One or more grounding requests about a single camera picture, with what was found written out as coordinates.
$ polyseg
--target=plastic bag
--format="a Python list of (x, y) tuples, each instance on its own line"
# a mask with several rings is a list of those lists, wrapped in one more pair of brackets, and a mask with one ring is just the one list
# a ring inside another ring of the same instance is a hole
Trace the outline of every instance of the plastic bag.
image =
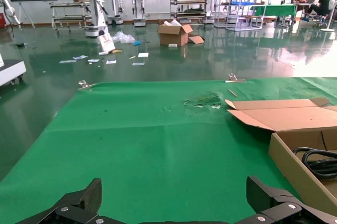
[(113, 37), (114, 43), (121, 42), (122, 44), (132, 44), (136, 39), (132, 35), (125, 35), (122, 31), (117, 32)]

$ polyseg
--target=green floor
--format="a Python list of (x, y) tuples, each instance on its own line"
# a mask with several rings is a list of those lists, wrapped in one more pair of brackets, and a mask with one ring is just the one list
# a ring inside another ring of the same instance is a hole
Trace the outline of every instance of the green floor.
[[(141, 46), (117, 43), (123, 53), (98, 56), (96, 39), (85, 38), (82, 30), (61, 31), (57, 37), (51, 27), (15, 31), (12, 39), (0, 31), (0, 53), (4, 59), (23, 59), (27, 73), (24, 83), (0, 87), (0, 179), (72, 98), (78, 82), (137, 82), (227, 79), (235, 73), (238, 78), (267, 78), (291, 76), (337, 76), (335, 33), (312, 29), (291, 33), (268, 28), (260, 32), (226, 32), (224, 29), (195, 28), (194, 33), (205, 38), (205, 44), (167, 48), (159, 45), (157, 25), (122, 29), (142, 41)], [(13, 44), (27, 43), (26, 49)], [(149, 52), (148, 59), (129, 59)], [(86, 55), (102, 60), (117, 59), (117, 64), (103, 62), (89, 65), (85, 60), (75, 64), (59, 64), (73, 56)], [(132, 66), (145, 62), (144, 66)]]

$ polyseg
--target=green cloth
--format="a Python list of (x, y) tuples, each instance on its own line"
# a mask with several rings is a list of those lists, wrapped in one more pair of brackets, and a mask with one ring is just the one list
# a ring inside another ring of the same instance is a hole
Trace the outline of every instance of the green cloth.
[(224, 99), (325, 96), (336, 105), (336, 85), (337, 78), (273, 78), (78, 91), (0, 183), (0, 223), (41, 212), (93, 178), (103, 183), (99, 213), (126, 223), (248, 217), (247, 176), (294, 191), (268, 155), (271, 132), (239, 122)]
[[(265, 7), (257, 7), (255, 16), (263, 15)], [(296, 14), (296, 6), (291, 4), (285, 5), (268, 5), (265, 10), (265, 16), (294, 16)]]

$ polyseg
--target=cardboard box on floor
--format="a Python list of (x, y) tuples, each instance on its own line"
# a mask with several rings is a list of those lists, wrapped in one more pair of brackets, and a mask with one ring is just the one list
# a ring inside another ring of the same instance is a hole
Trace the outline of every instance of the cardboard box on floor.
[(189, 38), (195, 44), (204, 43), (201, 37), (192, 35), (190, 36), (190, 32), (192, 32), (192, 28), (190, 25), (183, 26), (167, 26), (167, 25), (159, 25), (158, 34), (160, 37), (160, 44), (169, 45), (169, 44), (178, 44), (178, 46), (184, 46), (189, 42)]
[(318, 180), (292, 152), (297, 147), (325, 150), (324, 143), (337, 152), (337, 106), (322, 107), (329, 103), (326, 98), (226, 102), (245, 124), (275, 132), (269, 154), (304, 203), (337, 216), (337, 179)]

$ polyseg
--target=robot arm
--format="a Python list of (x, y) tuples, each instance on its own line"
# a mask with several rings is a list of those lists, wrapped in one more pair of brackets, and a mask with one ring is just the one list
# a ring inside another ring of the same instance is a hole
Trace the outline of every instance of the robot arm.
[(12, 19), (12, 22), (16, 25), (19, 25), (20, 22), (17, 19), (16, 15), (15, 15), (15, 9), (13, 7), (11, 7), (11, 5), (9, 4), (8, 0), (0, 0), (0, 3), (2, 3), (5, 7), (5, 14), (6, 16), (8, 16), (9, 18)]

